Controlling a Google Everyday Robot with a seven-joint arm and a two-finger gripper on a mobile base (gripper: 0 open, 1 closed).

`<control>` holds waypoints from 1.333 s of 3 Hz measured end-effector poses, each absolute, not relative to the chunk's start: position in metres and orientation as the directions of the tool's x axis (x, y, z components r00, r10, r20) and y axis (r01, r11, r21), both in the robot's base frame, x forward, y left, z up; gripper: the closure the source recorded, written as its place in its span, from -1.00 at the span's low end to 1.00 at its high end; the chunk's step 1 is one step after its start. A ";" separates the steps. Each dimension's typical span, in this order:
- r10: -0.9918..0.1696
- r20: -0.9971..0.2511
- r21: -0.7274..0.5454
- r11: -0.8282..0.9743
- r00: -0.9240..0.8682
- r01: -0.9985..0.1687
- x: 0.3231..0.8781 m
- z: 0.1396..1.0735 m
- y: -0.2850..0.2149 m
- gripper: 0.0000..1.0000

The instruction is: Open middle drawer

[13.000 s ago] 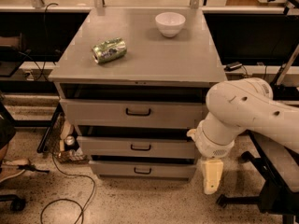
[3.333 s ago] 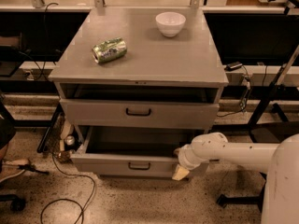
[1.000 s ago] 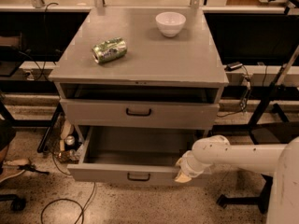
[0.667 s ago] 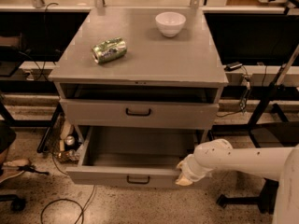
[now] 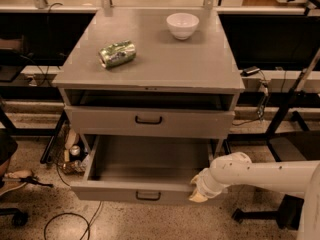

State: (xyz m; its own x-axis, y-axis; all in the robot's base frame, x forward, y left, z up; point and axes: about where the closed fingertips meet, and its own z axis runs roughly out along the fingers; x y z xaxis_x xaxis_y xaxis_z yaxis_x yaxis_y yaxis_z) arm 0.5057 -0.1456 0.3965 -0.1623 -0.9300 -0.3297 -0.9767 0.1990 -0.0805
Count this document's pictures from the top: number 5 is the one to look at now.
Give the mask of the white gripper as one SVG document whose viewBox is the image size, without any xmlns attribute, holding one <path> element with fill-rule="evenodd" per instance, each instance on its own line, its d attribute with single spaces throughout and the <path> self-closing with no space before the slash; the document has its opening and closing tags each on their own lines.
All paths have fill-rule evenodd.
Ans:
<svg viewBox="0 0 320 240">
<path fill-rule="evenodd" d="M 220 195 L 223 185 L 214 179 L 208 168 L 203 169 L 199 174 L 195 175 L 191 181 L 191 185 L 196 185 L 189 200 L 195 203 L 204 203 L 208 199 L 215 198 Z"/>
</svg>

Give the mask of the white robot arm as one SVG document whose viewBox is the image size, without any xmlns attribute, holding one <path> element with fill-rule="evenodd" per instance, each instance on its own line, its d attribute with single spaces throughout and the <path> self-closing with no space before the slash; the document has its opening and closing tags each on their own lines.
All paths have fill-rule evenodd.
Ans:
<svg viewBox="0 0 320 240">
<path fill-rule="evenodd" d="M 297 240 L 320 237 L 320 161 L 253 163 L 243 152 L 215 158 L 195 175 L 189 200 L 202 203 L 231 185 L 251 185 L 304 200 Z"/>
</svg>

